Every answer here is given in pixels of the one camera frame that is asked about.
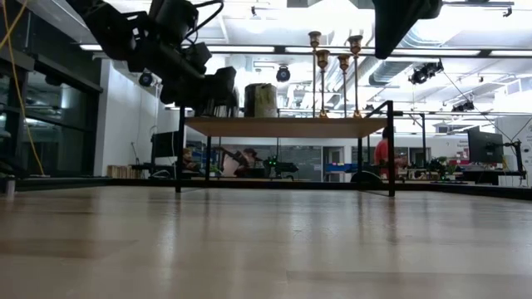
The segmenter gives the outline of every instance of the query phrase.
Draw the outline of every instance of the light wood floor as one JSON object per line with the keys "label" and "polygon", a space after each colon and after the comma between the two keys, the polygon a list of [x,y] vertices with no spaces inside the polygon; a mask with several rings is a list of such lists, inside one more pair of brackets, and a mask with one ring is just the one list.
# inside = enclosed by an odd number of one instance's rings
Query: light wood floor
{"label": "light wood floor", "polygon": [[0,297],[532,298],[532,204],[106,187],[0,199]]}

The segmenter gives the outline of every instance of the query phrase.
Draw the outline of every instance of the monitor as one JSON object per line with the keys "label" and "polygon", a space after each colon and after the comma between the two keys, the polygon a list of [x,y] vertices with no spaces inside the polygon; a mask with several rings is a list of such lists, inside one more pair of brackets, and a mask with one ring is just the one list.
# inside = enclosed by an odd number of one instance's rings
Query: monitor
{"label": "monitor", "polygon": [[468,130],[469,161],[478,163],[502,163],[503,141],[501,134]]}
{"label": "monitor", "polygon": [[[174,149],[172,150],[172,133]],[[175,157],[179,148],[179,131],[153,134],[151,136],[152,158]]]}

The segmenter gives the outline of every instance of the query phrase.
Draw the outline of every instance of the shelf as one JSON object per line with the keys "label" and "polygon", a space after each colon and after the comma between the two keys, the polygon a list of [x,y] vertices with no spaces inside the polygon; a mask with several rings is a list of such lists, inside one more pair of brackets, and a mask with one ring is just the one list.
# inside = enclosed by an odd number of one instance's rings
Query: shelf
{"label": "shelf", "polygon": [[187,118],[185,124],[213,137],[362,138],[386,126],[386,119]]}

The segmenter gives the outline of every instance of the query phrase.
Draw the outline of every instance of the person in red shirt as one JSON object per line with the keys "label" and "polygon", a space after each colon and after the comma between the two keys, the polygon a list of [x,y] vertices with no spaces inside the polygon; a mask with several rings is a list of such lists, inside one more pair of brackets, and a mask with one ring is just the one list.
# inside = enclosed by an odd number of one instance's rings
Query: person in red shirt
{"label": "person in red shirt", "polygon": [[[377,165],[381,166],[381,176],[386,175],[388,178],[388,136],[390,135],[390,130],[388,127],[382,130],[382,140],[379,141],[377,147],[375,148],[375,154],[373,155],[374,161]],[[396,175],[399,171],[398,166],[404,165],[406,163],[404,158],[395,158],[394,159]]]}

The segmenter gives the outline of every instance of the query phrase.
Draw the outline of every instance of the candle holder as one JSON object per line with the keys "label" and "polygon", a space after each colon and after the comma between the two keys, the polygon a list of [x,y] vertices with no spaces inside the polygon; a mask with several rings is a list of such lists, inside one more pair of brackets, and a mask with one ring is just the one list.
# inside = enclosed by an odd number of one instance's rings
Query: candle holder
{"label": "candle holder", "polygon": [[358,109],[358,53],[362,50],[362,36],[356,35],[349,37],[347,42],[349,42],[349,50],[355,58],[355,113],[353,117],[362,118],[360,110]]}
{"label": "candle holder", "polygon": [[343,76],[343,117],[347,117],[347,85],[346,85],[346,70],[349,67],[349,58],[351,58],[348,54],[341,54],[338,56],[338,60],[340,61],[340,70],[342,70],[342,76]]}
{"label": "candle holder", "polygon": [[316,51],[316,58],[318,59],[318,66],[322,69],[322,109],[319,111],[319,118],[328,118],[325,112],[325,68],[329,64],[329,50]]}
{"label": "candle holder", "polygon": [[319,46],[321,32],[310,32],[310,46],[313,48],[313,118],[316,117],[316,48]]}

